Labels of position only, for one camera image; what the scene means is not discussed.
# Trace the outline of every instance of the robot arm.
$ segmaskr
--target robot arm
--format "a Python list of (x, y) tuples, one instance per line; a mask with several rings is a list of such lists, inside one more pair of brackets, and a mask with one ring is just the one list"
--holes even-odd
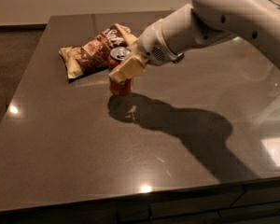
[[(148, 26), (134, 49), (143, 61), (162, 65), (179, 62), (188, 49), (205, 48), (236, 36), (280, 66), (280, 6), (269, 0), (192, 0), (192, 5)], [(110, 76), (116, 77), (125, 65)]]

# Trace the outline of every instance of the red can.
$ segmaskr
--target red can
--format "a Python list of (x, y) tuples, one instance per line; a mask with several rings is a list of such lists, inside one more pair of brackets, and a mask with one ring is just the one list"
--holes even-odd
[[(108, 57), (109, 72), (111, 72), (116, 66), (120, 65), (130, 52), (131, 51), (129, 49), (124, 47), (117, 47), (112, 49)], [(131, 93), (133, 84), (133, 80), (131, 78), (121, 83), (117, 83), (112, 78), (109, 78), (109, 80), (111, 93), (118, 96), (124, 96)]]

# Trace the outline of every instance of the gray floor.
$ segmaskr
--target gray floor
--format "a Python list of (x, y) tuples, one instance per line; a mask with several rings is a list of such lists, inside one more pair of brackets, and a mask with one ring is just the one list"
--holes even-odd
[(0, 122), (42, 33), (42, 30), (0, 32)]

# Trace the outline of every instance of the table top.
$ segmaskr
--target table top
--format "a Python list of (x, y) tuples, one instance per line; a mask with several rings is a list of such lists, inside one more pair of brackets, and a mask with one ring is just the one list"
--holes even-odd
[(60, 48), (167, 14), (50, 19), (0, 125), (0, 211), (280, 177), (280, 71), (242, 39), (149, 66), (127, 97), (106, 70), (67, 83)]

